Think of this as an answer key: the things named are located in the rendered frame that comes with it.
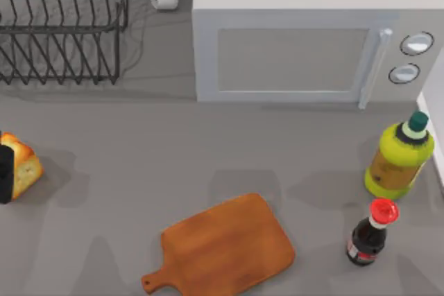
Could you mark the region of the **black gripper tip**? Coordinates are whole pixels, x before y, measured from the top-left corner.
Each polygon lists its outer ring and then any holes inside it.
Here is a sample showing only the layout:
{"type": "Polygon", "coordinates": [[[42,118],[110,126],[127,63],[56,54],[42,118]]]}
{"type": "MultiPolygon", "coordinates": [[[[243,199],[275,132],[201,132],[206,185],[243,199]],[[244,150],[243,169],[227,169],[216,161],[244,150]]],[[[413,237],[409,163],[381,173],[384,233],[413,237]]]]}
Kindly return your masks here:
{"type": "Polygon", "coordinates": [[[14,157],[12,148],[0,144],[0,204],[7,204],[12,200],[14,157]]]}

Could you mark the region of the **microwave oven door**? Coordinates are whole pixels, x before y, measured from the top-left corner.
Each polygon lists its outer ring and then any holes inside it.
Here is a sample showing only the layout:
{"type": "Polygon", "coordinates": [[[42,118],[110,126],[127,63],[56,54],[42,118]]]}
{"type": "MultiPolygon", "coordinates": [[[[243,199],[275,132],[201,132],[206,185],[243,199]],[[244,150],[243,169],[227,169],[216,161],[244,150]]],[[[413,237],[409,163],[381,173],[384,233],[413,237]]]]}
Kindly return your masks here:
{"type": "Polygon", "coordinates": [[[378,32],[390,28],[394,36],[399,17],[394,10],[195,9],[197,97],[358,104],[378,32]]]}

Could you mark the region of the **dark bottle with red cap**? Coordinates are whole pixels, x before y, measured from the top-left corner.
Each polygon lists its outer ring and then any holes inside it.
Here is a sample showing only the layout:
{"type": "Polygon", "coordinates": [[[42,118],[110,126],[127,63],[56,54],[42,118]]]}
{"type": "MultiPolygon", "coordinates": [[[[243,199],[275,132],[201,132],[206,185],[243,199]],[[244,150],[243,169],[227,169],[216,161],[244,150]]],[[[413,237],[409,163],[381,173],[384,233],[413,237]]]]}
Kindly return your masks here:
{"type": "Polygon", "coordinates": [[[400,216],[396,203],[376,198],[369,206],[368,215],[353,229],[346,245],[349,260],[358,266],[372,264],[384,249],[387,227],[400,216]]]}

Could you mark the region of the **white microwave knob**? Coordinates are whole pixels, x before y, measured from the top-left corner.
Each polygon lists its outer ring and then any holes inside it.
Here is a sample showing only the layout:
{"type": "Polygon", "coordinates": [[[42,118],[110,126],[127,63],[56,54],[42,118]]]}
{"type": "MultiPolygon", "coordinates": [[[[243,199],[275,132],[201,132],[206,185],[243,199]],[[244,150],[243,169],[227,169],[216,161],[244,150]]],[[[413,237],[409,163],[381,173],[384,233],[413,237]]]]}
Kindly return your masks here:
{"type": "Polygon", "coordinates": [[[420,74],[420,68],[416,64],[405,64],[394,67],[388,74],[388,79],[396,85],[404,85],[413,82],[420,74]]]}
{"type": "Polygon", "coordinates": [[[420,32],[406,36],[401,44],[400,50],[405,55],[416,56],[427,52],[434,44],[434,37],[428,32],[420,32]]]}

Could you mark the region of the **wooden cutting board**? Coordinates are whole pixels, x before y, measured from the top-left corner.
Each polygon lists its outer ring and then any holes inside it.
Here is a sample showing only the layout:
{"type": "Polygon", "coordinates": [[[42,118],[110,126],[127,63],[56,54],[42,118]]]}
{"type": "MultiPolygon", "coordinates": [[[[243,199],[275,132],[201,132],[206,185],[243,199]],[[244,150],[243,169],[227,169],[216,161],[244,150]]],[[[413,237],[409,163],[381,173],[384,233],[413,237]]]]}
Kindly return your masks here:
{"type": "Polygon", "coordinates": [[[296,251],[258,193],[226,200],[165,229],[162,267],[142,277],[149,295],[237,296],[290,267],[296,251]]]}

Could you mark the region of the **golden bread loaf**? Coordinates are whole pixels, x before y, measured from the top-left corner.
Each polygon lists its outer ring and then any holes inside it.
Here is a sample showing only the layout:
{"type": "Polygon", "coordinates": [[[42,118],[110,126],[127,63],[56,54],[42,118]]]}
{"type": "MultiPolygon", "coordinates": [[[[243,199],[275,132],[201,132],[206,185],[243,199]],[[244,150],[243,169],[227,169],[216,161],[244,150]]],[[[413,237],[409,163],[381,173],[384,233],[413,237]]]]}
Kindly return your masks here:
{"type": "Polygon", "coordinates": [[[44,169],[34,150],[13,133],[4,132],[0,136],[0,141],[12,148],[15,154],[12,186],[12,201],[14,201],[41,178],[44,169]]]}

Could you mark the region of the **yellow-green bottle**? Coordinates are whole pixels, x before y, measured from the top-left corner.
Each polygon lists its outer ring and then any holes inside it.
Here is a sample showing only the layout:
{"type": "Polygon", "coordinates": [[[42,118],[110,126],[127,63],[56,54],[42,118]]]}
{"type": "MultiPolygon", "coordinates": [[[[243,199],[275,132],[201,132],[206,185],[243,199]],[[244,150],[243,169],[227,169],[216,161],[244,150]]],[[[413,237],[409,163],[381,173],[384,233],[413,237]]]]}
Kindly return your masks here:
{"type": "Polygon", "coordinates": [[[387,127],[364,175],[369,193],[397,200],[413,187],[434,152],[435,141],[427,129],[429,116],[415,111],[408,120],[387,127]]]}

